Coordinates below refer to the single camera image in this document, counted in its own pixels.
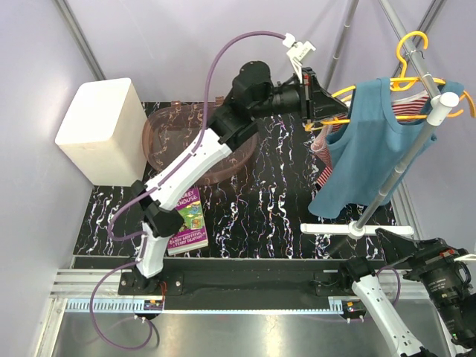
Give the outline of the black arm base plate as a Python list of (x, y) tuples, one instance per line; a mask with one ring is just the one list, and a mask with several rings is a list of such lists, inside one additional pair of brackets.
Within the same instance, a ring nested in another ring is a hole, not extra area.
[(310, 312), (328, 309), (329, 297), (350, 296), (351, 280), (382, 262), (348, 260), (167, 258), (158, 275), (137, 268), (120, 276), (119, 295), (165, 294), (165, 309), (186, 312)]

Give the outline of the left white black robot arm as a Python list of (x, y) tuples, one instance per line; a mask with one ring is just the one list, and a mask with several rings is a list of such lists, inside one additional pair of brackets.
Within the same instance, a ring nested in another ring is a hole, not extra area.
[(257, 133), (257, 120), (298, 113), (303, 120), (314, 123), (347, 111), (341, 100), (321, 87), (311, 68), (303, 68), (300, 74), (276, 86), (266, 63), (244, 64), (222, 105), (211, 115), (203, 115), (205, 128), (190, 146), (157, 176), (132, 185), (144, 213), (135, 286), (146, 295), (159, 289), (168, 242), (184, 223), (176, 210), (179, 199), (211, 167)]

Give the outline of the blue tank top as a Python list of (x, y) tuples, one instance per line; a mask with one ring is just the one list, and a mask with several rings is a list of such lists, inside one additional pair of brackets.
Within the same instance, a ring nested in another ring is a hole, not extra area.
[[(332, 174), (309, 204), (314, 216), (335, 219), (348, 204), (368, 206), (420, 133), (422, 121), (399, 122), (387, 77), (359, 83), (349, 123), (327, 136)], [(428, 99), (421, 115), (432, 110)]]

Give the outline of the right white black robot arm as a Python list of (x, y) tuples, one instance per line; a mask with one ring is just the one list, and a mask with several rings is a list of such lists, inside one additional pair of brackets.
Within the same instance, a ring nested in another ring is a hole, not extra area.
[[(406, 300), (429, 300), (444, 327), (443, 340), (453, 356), (475, 355), (475, 291), (468, 265), (475, 255), (451, 247), (444, 239), (414, 240), (383, 227), (376, 236), (387, 268), (400, 263), (397, 294)], [(345, 260), (338, 268), (338, 287), (355, 295), (375, 322), (392, 356), (432, 356), (432, 352), (411, 332), (384, 293), (374, 267), (364, 257)]]

